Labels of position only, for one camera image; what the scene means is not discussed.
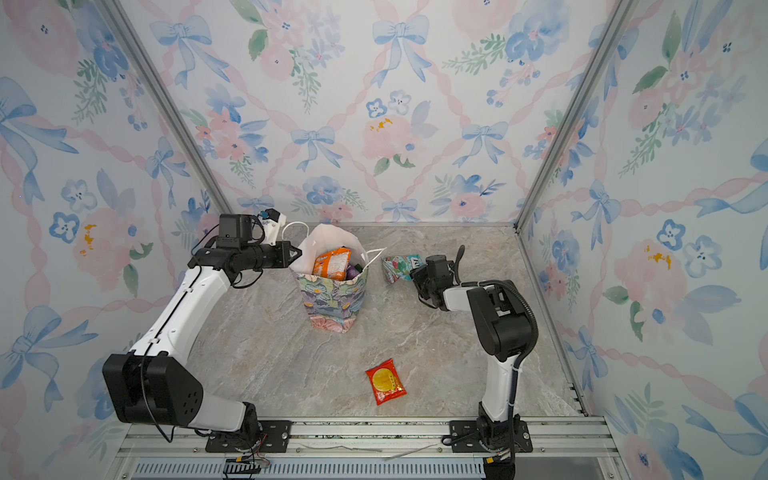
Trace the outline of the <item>teal Fox's candy packet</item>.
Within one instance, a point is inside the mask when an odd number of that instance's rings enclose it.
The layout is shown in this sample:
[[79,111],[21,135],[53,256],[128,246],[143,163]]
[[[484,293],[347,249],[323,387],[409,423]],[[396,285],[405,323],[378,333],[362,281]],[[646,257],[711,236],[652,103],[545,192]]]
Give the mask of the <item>teal Fox's candy packet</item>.
[[385,280],[394,284],[400,280],[411,281],[411,272],[423,264],[420,255],[397,255],[385,257],[382,260]]

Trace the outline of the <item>large purple snack packet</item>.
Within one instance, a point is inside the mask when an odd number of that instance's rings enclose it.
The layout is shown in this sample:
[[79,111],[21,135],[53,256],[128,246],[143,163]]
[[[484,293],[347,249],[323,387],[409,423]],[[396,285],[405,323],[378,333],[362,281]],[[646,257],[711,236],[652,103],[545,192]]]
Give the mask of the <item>large purple snack packet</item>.
[[346,280],[350,281],[358,277],[363,272],[363,267],[360,264],[352,265],[348,264],[346,269]]

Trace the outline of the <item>orange snack packet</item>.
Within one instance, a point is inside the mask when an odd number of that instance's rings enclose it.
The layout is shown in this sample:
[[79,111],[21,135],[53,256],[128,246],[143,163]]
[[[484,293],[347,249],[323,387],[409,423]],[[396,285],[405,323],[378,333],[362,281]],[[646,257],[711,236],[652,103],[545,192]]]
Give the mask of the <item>orange snack packet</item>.
[[326,252],[315,259],[312,274],[334,281],[345,281],[351,258],[351,250],[341,247]]

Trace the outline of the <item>floral paper gift bag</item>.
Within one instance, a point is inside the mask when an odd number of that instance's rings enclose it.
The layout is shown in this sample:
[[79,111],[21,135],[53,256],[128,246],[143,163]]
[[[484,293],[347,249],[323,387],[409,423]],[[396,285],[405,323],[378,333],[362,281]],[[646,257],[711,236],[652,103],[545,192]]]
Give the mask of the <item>floral paper gift bag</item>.
[[[349,264],[360,264],[363,267],[358,277],[350,281],[334,281],[312,274],[318,256],[341,247],[351,250]],[[370,267],[384,250],[367,250],[357,236],[331,224],[309,228],[299,248],[302,256],[289,269],[298,282],[301,300],[311,325],[336,333],[348,332],[364,303]]]

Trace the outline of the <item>red snack packet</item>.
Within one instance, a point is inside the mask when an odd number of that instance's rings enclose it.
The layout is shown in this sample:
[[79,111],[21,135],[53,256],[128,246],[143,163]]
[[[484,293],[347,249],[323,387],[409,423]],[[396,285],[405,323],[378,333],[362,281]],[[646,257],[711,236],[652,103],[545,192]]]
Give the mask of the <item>red snack packet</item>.
[[367,370],[366,375],[378,406],[407,394],[392,359]]

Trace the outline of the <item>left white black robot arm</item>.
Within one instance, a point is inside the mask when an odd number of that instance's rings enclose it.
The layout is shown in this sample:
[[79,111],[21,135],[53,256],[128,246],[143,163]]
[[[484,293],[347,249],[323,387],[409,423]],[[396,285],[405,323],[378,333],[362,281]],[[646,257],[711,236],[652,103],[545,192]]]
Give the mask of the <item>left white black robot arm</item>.
[[110,355],[102,367],[118,420],[238,435],[256,443],[262,428],[254,405],[207,394],[186,364],[214,306],[242,273],[287,268],[301,255],[288,241],[197,250],[156,322],[126,353]]

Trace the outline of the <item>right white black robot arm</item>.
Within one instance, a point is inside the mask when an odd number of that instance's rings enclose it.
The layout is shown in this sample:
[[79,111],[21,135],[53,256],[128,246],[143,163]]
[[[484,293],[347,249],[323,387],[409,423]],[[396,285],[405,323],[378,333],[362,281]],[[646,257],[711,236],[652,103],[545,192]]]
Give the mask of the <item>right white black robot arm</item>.
[[487,355],[485,391],[478,407],[476,431],[489,450],[516,448],[523,422],[515,412],[523,361],[539,339],[529,303],[510,280],[463,282],[458,264],[431,256],[410,272],[420,302],[432,309],[471,314]]

